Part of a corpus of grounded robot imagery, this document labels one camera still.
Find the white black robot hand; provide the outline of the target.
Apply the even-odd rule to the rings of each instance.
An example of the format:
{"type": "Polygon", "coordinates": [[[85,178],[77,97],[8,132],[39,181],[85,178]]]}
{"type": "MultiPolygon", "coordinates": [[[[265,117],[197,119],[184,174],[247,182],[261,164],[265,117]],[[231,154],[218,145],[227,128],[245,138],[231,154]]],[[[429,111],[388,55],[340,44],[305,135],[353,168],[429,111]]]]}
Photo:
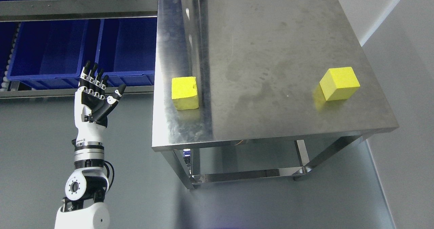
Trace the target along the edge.
{"type": "Polygon", "coordinates": [[[87,61],[81,69],[74,95],[74,123],[78,130],[75,146],[101,145],[107,128],[107,117],[118,105],[126,89],[121,84],[110,95],[105,94],[108,76],[97,63],[87,61]]]}

